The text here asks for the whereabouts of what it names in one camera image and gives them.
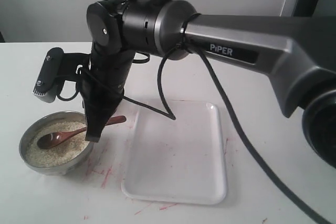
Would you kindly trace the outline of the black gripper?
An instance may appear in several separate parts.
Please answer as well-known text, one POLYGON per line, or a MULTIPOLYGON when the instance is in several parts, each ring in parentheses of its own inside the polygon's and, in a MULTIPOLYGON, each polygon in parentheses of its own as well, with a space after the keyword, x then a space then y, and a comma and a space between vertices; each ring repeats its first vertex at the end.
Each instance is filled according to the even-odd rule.
POLYGON ((98 143, 101 133, 119 106, 134 59, 133 50, 106 54, 93 44, 89 71, 82 71, 80 93, 86 117, 86 141, 98 143))

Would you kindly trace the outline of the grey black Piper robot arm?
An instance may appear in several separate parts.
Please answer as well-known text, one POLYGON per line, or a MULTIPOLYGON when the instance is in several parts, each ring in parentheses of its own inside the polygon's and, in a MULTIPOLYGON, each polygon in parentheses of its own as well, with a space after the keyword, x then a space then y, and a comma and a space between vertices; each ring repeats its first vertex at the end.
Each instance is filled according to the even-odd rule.
POLYGON ((285 117, 304 111, 311 148, 335 165, 335 17, 198 14, 183 0, 102 0, 89 5, 91 65, 80 93, 87 141, 98 142, 123 98, 136 53, 205 56, 266 75, 285 117))

